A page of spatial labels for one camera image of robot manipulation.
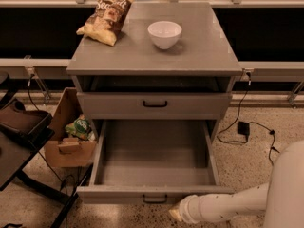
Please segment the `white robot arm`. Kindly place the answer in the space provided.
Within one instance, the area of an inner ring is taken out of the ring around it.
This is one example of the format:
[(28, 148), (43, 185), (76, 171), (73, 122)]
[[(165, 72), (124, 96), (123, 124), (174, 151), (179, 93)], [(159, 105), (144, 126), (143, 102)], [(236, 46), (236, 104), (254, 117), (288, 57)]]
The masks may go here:
[(304, 228), (304, 142), (277, 157), (270, 180), (235, 194), (191, 195), (169, 214), (179, 222), (218, 223), (238, 215), (265, 215), (263, 228)]

